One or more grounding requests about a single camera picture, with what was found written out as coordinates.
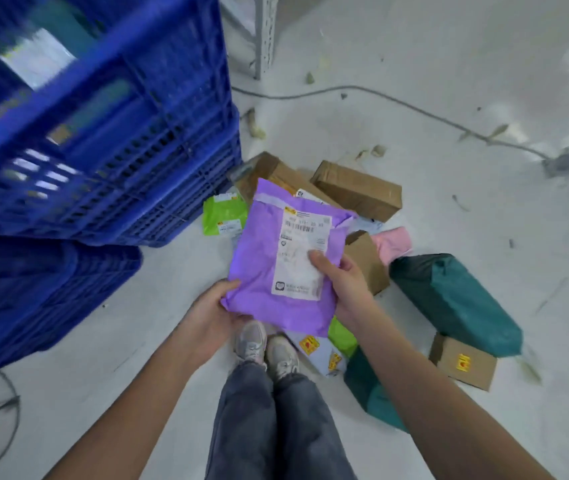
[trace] sneaker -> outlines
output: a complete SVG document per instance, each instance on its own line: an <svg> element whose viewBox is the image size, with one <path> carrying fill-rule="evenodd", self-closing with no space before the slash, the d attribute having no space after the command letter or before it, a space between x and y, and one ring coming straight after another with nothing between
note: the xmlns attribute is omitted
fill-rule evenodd
<svg viewBox="0 0 569 480"><path fill-rule="evenodd" d="M264 325L251 320L242 327L236 336L235 352L241 362L250 360L264 365L264 349L266 348L266 330Z"/></svg>
<svg viewBox="0 0 569 480"><path fill-rule="evenodd" d="M269 339L266 345L266 362L274 381L279 381L300 369L296 349L281 335Z"/></svg>

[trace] white floor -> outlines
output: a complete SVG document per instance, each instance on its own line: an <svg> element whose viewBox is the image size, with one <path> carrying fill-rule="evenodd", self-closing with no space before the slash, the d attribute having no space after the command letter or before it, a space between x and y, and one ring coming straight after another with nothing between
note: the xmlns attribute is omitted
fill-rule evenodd
<svg viewBox="0 0 569 480"><path fill-rule="evenodd" d="M229 32L234 85L278 95L359 84L506 141L556 156L569 145L569 0L280 0L275 64L260 83L252 48ZM312 71L315 84L305 84ZM491 388L465 387L552 474L569 479L569 179L548 180L519 150L458 142L460 133L391 102L346 91L255 106L265 141L241 122L245 159L262 150L312 171L340 161L402 184L417 253L456 255L525 331L543 384L502 359ZM375 144L382 159L355 156ZM468 211L460 208L452 196ZM47 353L6 368L22 396L16 440L0 479L41 478L126 387L193 298L225 276L231 242L203 237L200 220ZM393 286L379 298L416 347L433 328ZM220 352L189 382L145 479L201 479L218 395L231 365ZM321 379L361 479L427 479L405 433L366 415L340 378ZM0 399L8 396L0 382ZM12 426L0 415L0 450Z"/></svg>

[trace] leg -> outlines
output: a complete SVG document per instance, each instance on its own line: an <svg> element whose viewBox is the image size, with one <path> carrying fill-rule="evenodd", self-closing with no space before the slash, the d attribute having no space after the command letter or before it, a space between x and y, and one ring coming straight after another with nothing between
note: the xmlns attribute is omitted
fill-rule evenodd
<svg viewBox="0 0 569 480"><path fill-rule="evenodd" d="M327 404L316 385L298 373L296 350L284 337L272 339L267 360L275 369L273 398L282 477L355 479Z"/></svg>
<svg viewBox="0 0 569 480"><path fill-rule="evenodd" d="M247 344L246 340L236 343L236 353L244 362L231 373L220 395L209 448L207 480L273 478L277 441L273 382L262 363L266 333L262 324L256 324L253 321L245 325L241 336L259 332L263 343Z"/></svg>

